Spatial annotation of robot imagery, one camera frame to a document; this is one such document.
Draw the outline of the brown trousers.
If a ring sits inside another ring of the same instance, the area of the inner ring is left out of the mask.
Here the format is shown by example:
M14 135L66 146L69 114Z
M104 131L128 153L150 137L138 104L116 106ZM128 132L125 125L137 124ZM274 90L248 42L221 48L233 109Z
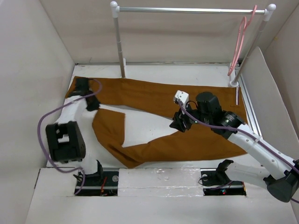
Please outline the brown trousers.
M224 110L246 119L241 93L234 88L158 84L127 78L90 79L89 86L103 104L124 105L170 119L178 109L173 102L178 90L187 92L192 99L199 93L208 91L217 96ZM184 133L175 132L146 144L129 147L123 146L123 113L99 109L92 127L98 142L128 168L135 168L146 162L206 161L245 154L240 147L202 125L193 125Z

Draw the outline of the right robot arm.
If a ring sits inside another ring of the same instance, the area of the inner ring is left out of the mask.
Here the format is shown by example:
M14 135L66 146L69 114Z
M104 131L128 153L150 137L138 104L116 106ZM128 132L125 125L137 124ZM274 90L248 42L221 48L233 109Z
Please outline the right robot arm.
M174 114L171 128L180 132L192 125L209 127L214 133L235 144L261 165L259 168L241 165L225 159L213 175L200 179L203 186L220 189L233 181L246 182L267 190L274 198L287 203L299 189L299 162L263 140L234 112L221 108L218 98L211 92L196 96L196 109L189 104L189 95L177 91L173 101L180 109Z

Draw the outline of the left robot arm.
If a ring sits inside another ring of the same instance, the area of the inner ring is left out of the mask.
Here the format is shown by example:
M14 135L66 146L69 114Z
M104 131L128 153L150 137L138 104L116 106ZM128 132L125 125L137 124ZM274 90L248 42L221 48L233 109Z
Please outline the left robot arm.
M62 108L55 123L46 126L45 131L51 160L62 164L74 163L83 169L92 184L99 185L104 181L102 165L87 155L78 123L84 111L93 112L100 107L96 94L101 90L101 85L93 92L90 81L86 77L75 80L74 89L67 94L67 106Z

